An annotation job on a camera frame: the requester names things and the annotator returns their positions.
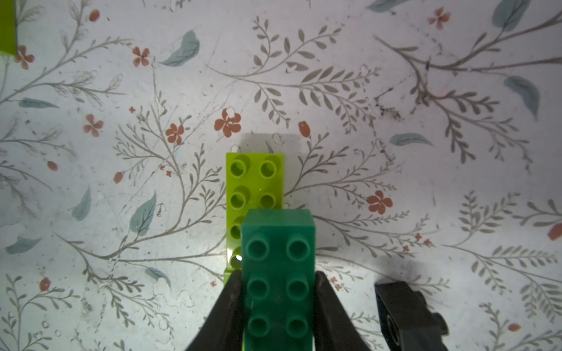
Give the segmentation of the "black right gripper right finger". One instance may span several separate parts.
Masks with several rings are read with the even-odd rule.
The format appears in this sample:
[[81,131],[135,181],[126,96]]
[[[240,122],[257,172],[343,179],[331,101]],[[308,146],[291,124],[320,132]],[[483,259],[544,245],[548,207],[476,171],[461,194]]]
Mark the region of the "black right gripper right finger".
[[370,351],[322,271],[315,275],[313,336],[317,351]]

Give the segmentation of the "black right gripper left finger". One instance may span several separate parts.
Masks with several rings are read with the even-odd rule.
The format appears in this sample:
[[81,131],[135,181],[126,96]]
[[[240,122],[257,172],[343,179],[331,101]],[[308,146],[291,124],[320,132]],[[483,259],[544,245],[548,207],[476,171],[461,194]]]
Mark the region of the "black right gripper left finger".
[[234,271],[187,351],[241,351],[243,301],[241,271]]

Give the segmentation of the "extra dark green lego brick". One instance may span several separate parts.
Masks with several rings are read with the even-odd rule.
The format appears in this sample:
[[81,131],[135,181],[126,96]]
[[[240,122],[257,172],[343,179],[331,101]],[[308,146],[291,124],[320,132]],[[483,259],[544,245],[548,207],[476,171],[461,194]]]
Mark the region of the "extra dark green lego brick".
[[306,209],[252,209],[242,224],[244,350],[311,350],[316,226]]

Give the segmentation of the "long lime green lego brick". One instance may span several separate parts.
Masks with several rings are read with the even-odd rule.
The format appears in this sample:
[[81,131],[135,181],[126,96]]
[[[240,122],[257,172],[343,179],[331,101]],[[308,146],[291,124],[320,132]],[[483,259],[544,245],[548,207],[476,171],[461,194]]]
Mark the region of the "long lime green lego brick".
[[0,8],[1,52],[15,56],[17,54],[16,1],[1,0]]

